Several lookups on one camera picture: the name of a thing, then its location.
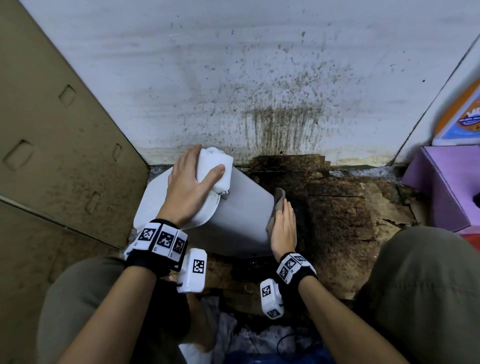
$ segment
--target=blue object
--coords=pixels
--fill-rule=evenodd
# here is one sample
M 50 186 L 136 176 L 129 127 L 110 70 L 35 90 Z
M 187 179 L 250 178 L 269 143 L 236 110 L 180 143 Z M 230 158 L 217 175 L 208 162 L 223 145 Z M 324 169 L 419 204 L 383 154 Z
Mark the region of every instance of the blue object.
M 335 364 L 335 361 L 325 347 L 318 345 L 293 354 L 231 352 L 225 356 L 223 364 Z

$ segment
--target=dirt stains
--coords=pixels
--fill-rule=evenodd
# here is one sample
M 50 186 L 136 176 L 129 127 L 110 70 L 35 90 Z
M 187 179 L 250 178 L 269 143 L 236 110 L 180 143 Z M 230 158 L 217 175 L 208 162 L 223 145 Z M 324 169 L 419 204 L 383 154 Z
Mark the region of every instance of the dirt stains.
M 255 136 L 247 135 L 247 140 L 255 142 L 260 155 L 276 155 L 311 136 L 322 113 L 321 107 L 253 109 L 243 113 L 244 130 L 254 130 Z

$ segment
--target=damaged flooring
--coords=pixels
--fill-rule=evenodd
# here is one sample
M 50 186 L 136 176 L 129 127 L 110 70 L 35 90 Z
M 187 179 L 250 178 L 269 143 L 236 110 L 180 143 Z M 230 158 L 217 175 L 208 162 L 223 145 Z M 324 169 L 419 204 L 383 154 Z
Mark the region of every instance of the damaged flooring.
M 408 190 L 383 178 L 330 176 L 320 155 L 258 157 L 245 173 L 273 193 L 286 191 L 297 219 L 297 251 L 337 298 L 351 300 L 368 279 L 380 247 L 416 225 Z M 209 255 L 206 289 L 221 290 L 224 306 L 262 315 L 259 283 L 276 268 L 270 258 L 236 261 Z

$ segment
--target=olive pants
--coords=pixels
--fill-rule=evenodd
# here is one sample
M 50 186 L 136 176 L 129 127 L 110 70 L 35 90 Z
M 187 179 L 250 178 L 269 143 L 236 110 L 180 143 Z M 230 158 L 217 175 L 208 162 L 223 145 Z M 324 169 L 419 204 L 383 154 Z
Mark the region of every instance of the olive pants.
M 40 316 L 40 363 L 69 346 L 123 271 L 113 258 L 68 268 L 50 287 Z M 184 295 L 159 281 L 132 362 L 184 363 L 178 344 L 190 316 Z M 411 363 L 480 362 L 480 255 L 456 234 L 415 227 L 381 248 L 354 311 Z

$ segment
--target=purple box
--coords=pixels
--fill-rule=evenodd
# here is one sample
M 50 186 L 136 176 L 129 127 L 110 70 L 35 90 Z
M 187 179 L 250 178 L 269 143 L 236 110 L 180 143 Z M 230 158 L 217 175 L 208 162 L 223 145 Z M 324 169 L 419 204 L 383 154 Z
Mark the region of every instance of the purple box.
M 480 233 L 480 146 L 424 146 L 402 183 L 432 197 L 431 224 L 458 234 Z

